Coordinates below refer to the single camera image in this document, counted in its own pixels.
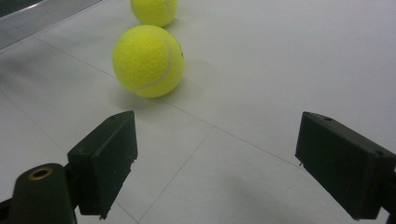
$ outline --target tennis ball seam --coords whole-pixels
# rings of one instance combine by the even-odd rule
[[[158,37],[163,41],[163,43],[165,44],[166,48],[168,49],[168,55],[169,55],[169,57],[168,57],[168,64],[167,64],[167,66],[166,66],[165,71],[164,71],[163,74],[160,76],[160,78],[158,78],[158,79],[155,80],[154,82],[145,84],[145,85],[143,85],[143,86],[140,86],[140,87],[134,89],[134,90],[133,90],[134,93],[137,93],[138,91],[142,91],[142,90],[144,90],[144,89],[147,89],[147,88],[156,86],[157,84],[159,84],[160,82],[162,82],[162,81],[169,75],[169,71],[171,70],[172,61],[173,61],[173,51],[172,51],[171,47],[169,46],[169,43],[166,41],[166,39],[165,39],[163,36],[161,36],[161,34],[158,34],[157,32],[151,31],[151,30],[145,30],[145,31],[143,31],[143,32],[153,33],[153,34],[155,34],[156,36],[158,36]]]
[[[172,8],[169,6],[168,0],[164,0],[163,3],[165,4],[167,11],[169,12],[169,15],[174,15]]]

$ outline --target gray floor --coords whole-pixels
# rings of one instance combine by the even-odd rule
[[[390,0],[180,0],[166,29],[185,74],[147,100],[112,69],[139,24],[129,1],[94,5],[0,50],[0,201],[19,174],[65,165],[105,118],[134,110],[138,160],[108,219],[79,223],[355,223],[298,166],[300,118],[327,115],[396,152],[395,21]]]

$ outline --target yellow tennis ball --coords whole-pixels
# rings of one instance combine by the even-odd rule
[[[180,82],[184,56],[176,39],[163,28],[141,25],[120,37],[113,50],[113,67],[127,90],[155,98]]]
[[[177,13],[177,0],[131,0],[132,12],[146,25],[164,27]]]

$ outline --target tile grout line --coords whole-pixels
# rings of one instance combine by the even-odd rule
[[[78,61],[78,62],[80,62],[80,63],[83,63],[83,64],[89,66],[90,68],[92,68],[92,69],[94,69],[94,70],[99,71],[100,73],[103,73],[104,75],[107,75],[108,77],[112,77],[112,78],[116,79],[115,77],[111,76],[108,72],[103,71],[102,69],[97,68],[97,67],[93,66],[93,65],[90,64],[90,63],[86,63],[86,62],[82,61],[81,59],[79,59],[79,58],[77,58],[77,57],[75,57],[75,56],[73,56],[73,55],[71,55],[71,54],[65,52],[64,50],[61,50],[61,49],[56,48],[55,46],[51,45],[50,43],[48,43],[48,42],[46,42],[46,41],[44,41],[44,40],[42,40],[42,39],[40,39],[40,38],[37,37],[37,36],[34,36],[34,35],[33,35],[32,38],[34,38],[35,40],[37,40],[37,41],[39,41],[39,42],[41,42],[41,43],[43,43],[43,44],[45,44],[45,45],[47,45],[48,47],[50,47],[50,48],[52,48],[52,49],[55,49],[55,50],[57,50],[57,51],[63,53],[64,55],[66,55],[66,56],[68,56],[68,57],[70,57],[70,58],[72,58],[72,59],[74,59],[74,60],[76,60],[76,61]]]
[[[247,140],[245,140],[245,139],[243,139],[243,138],[241,138],[241,137],[238,137],[238,136],[236,136],[236,135],[233,134],[233,133],[229,133],[228,131],[226,131],[226,130],[220,128],[219,126],[217,126],[217,125],[215,125],[215,124],[212,124],[212,123],[210,123],[210,122],[208,122],[208,121],[206,121],[206,120],[204,120],[204,119],[201,119],[201,118],[199,118],[199,117],[193,115],[192,113],[189,113],[189,112],[187,112],[187,111],[185,111],[185,110],[183,110],[183,109],[181,109],[181,108],[178,108],[177,106],[171,105],[171,104],[169,104],[168,102],[166,102],[166,101],[164,101],[164,100],[162,100],[162,101],[163,101],[165,104],[170,105],[170,106],[172,106],[172,107],[174,107],[174,108],[176,108],[176,109],[178,109],[178,110],[180,110],[180,111],[182,111],[182,112],[184,112],[184,113],[186,113],[186,114],[188,114],[188,115],[190,115],[190,116],[192,116],[192,117],[194,117],[194,118],[197,118],[197,119],[199,119],[199,120],[201,120],[201,121],[203,121],[203,122],[205,122],[205,123],[207,123],[207,124],[213,126],[214,128],[217,128],[217,129],[219,129],[219,130],[221,130],[221,131],[223,131],[223,132],[229,134],[230,136],[237,138],[238,140],[240,140],[240,141],[242,141],[242,142],[244,142],[244,143],[247,143],[247,144],[249,144],[249,145],[251,145],[251,146],[253,146],[253,147],[255,147],[255,148],[257,148],[257,149],[259,149],[259,150],[261,150],[261,151],[263,151],[263,152],[265,152],[265,153],[270,154],[271,156],[273,156],[273,157],[275,157],[275,158],[277,158],[277,159],[279,159],[279,160],[281,160],[281,161],[284,161],[284,162],[286,162],[286,163],[288,163],[288,164],[290,164],[290,165],[292,165],[292,166],[294,166],[294,167],[296,167],[296,168],[298,168],[298,169],[301,169],[301,170],[303,170],[303,171],[306,171],[303,167],[301,167],[301,166],[299,166],[299,165],[296,165],[296,164],[293,164],[293,163],[291,163],[290,161],[286,161],[286,160],[284,160],[284,159],[278,157],[277,155],[275,155],[275,154],[273,154],[273,153],[271,153],[271,152],[269,152],[269,151],[267,151],[267,150],[265,150],[265,149],[263,149],[263,148],[261,148],[261,147],[258,147],[258,146],[254,145],[254,144],[252,144],[252,143],[249,143]]]
[[[123,208],[117,201],[115,201],[115,203],[122,209],[122,211],[124,211],[129,217],[131,217],[137,224],[139,224],[139,222],[131,214],[129,214],[129,212],[125,210],[125,208]]]
[[[214,125],[211,125],[211,129],[209,130],[209,132],[207,132],[206,136],[204,137],[204,139],[201,141],[201,143],[196,147],[196,149],[190,154],[190,156],[184,161],[184,163],[180,166],[180,168],[177,170],[176,174],[172,177],[172,179],[168,182],[168,184],[163,188],[163,190],[161,191],[161,193],[158,195],[158,197],[154,200],[154,202],[149,206],[149,208],[146,210],[145,214],[143,214],[143,216],[138,220],[138,223],[140,223],[140,221],[146,216],[146,214],[148,213],[148,211],[151,209],[151,207],[160,199],[160,197],[163,195],[163,193],[166,191],[166,189],[168,188],[168,186],[174,181],[174,179],[176,178],[176,176],[178,175],[178,173],[180,173],[180,171],[184,168],[184,166],[187,164],[187,162],[189,162],[189,160],[192,158],[193,155],[195,155],[195,152],[201,147],[201,145],[206,141],[207,137],[213,132],[213,130],[216,128]]]
[[[59,149],[59,150],[61,150],[62,151],[62,153],[64,154],[64,155],[67,155],[67,153],[66,152],[64,152],[63,150],[62,150],[62,148],[61,148],[61,146],[59,146],[46,132],[44,132],[44,130],[37,124],[37,122],[35,122],[30,116],[28,116],[11,98],[9,98],[5,93],[3,93],[1,90],[0,90],[0,92],[12,103],[12,104],[14,104],[20,111],[21,111],[21,113],[26,117],[26,118],[28,118],[44,135],[46,135],[47,137],[48,137],[48,139],[53,143],[53,144],[55,144],[55,146]]]

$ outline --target floor tile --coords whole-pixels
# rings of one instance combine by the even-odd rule
[[[76,209],[78,223],[81,224],[137,224],[137,222],[125,212],[117,203],[113,203],[111,210],[107,214],[107,218],[100,220],[99,216],[83,216]]]
[[[16,179],[46,163],[67,164],[66,154],[0,89],[0,202],[12,197]]]
[[[138,24],[129,1],[105,0],[35,36],[114,76],[111,61],[113,48],[125,31]]]
[[[136,116],[139,155],[117,202],[139,220],[211,126],[169,105],[155,105]]]
[[[215,129],[140,223],[356,221],[306,171]]]
[[[161,100],[138,98],[114,77],[43,45],[32,40],[5,53],[1,90],[64,152],[107,117],[133,110],[139,157],[118,202],[142,217],[212,126]]]
[[[164,100],[291,162],[303,111],[396,152],[389,4],[183,1],[185,76]]]

